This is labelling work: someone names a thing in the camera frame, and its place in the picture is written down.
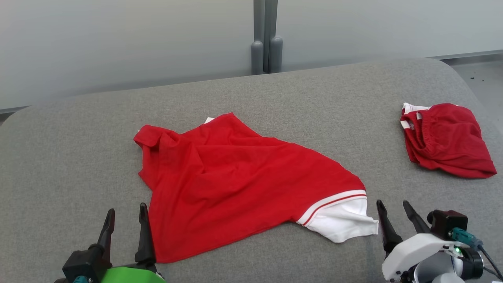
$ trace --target white cuff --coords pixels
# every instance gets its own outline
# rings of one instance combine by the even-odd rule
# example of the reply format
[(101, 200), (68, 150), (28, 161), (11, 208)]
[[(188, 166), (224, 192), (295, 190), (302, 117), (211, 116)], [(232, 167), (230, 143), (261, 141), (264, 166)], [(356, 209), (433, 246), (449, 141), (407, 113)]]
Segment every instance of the white cuff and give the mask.
[(367, 216), (364, 190), (342, 192), (312, 205), (297, 223), (335, 243), (358, 236), (376, 235), (379, 222)]

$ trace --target folded red shorts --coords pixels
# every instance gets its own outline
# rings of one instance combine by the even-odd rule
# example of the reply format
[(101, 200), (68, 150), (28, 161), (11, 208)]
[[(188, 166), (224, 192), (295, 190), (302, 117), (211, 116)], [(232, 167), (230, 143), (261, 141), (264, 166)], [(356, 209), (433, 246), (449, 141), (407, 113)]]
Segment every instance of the folded red shorts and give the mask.
[(450, 103), (403, 104), (400, 123), (412, 162), (464, 178), (489, 178), (496, 168), (473, 113)]
[(140, 177), (159, 262), (297, 222), (334, 242), (377, 234), (363, 183), (334, 160), (262, 137), (232, 113), (188, 132), (144, 126)]

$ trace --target red garment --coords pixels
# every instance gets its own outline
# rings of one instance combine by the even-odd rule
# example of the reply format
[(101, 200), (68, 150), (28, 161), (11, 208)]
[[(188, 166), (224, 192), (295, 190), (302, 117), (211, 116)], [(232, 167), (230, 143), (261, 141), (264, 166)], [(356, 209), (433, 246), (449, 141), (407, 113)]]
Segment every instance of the red garment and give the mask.
[[(366, 209), (363, 183), (339, 163), (262, 137), (232, 113), (183, 134), (146, 125), (134, 140), (143, 150), (139, 175), (153, 192), (149, 216), (159, 262), (182, 260), (285, 221), (308, 226), (321, 208), (349, 200), (364, 201)], [(376, 234), (376, 225), (344, 231), (341, 239)]]
[(404, 103), (401, 124), (412, 162), (465, 178), (489, 178), (496, 168), (473, 113), (450, 103), (430, 108)]

